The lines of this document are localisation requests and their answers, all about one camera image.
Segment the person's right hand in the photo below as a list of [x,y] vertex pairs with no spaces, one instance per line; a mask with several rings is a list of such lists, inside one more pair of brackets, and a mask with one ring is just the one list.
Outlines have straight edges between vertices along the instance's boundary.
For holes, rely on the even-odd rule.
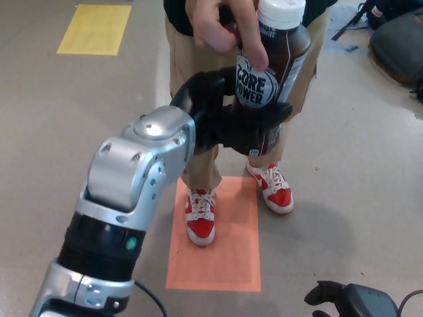
[[[226,4],[235,18],[229,29],[219,21],[219,7]],[[257,71],[268,67],[268,55],[261,42],[257,1],[187,1],[186,14],[192,25],[195,43],[218,53],[226,53],[241,44]]]

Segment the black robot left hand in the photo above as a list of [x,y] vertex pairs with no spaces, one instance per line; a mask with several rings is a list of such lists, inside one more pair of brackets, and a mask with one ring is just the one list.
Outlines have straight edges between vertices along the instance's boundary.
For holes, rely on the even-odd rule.
[[235,94],[235,68],[225,67],[199,72],[172,95],[170,105],[187,112],[195,123],[194,154],[203,154],[216,145],[232,148],[245,156],[251,150],[263,155],[263,145],[293,110],[288,102],[271,102],[254,109],[233,102],[223,104],[225,96]]

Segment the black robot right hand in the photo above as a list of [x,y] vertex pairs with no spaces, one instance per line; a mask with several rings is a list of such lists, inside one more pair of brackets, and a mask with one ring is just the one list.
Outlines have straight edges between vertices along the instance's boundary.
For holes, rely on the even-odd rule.
[[383,291],[350,283],[318,281],[304,301],[311,306],[333,303],[339,316],[398,316],[399,309],[392,298]]

